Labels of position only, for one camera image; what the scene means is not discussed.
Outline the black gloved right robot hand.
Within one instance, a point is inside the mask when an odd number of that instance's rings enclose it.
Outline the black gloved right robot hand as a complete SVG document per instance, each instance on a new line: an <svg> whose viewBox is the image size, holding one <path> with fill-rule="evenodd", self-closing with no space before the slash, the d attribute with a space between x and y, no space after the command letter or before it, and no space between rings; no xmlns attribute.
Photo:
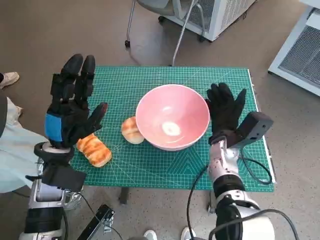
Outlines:
<svg viewBox="0 0 320 240"><path fill-rule="evenodd" d="M247 90L244 88L234 97L226 83L211 84L206 91L205 100L211 118L211 130L208 143L213 145L223 138L227 140L227 146L231 147L237 142L237 127L243 112Z"/></svg>

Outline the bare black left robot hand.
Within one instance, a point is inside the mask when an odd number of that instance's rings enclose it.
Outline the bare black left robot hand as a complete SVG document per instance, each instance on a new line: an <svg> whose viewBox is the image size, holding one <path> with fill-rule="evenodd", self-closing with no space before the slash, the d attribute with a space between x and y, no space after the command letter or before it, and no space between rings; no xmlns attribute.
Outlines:
<svg viewBox="0 0 320 240"><path fill-rule="evenodd" d="M102 128L101 121L108 108L101 102L90 113L88 98L93 93L96 61L93 55L74 54L60 73L53 74L44 132L56 149L74 146L79 139Z"/></svg>

